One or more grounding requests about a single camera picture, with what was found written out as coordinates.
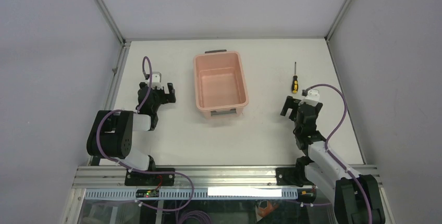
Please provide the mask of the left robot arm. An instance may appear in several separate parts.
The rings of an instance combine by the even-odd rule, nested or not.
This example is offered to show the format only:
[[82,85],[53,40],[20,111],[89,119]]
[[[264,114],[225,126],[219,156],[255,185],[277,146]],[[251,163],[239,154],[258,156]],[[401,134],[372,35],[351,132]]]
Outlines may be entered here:
[[91,156],[109,159],[130,171],[138,171],[137,179],[143,185],[151,185],[157,178],[154,159],[133,147],[132,134],[155,130],[160,106],[175,103],[176,96],[172,83],[167,83],[166,88],[160,83],[150,87],[141,82],[139,86],[140,111],[99,110],[88,136],[86,149]]

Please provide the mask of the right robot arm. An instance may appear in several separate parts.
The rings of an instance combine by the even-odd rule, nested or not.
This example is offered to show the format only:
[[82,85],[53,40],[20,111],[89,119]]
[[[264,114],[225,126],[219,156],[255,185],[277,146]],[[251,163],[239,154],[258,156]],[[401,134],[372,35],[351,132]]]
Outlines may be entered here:
[[280,114],[290,114],[296,146],[303,156],[294,166],[276,169],[277,185],[319,187],[332,204],[338,223],[385,223],[376,178],[342,162],[317,130],[322,106],[310,96],[303,100],[286,97]]

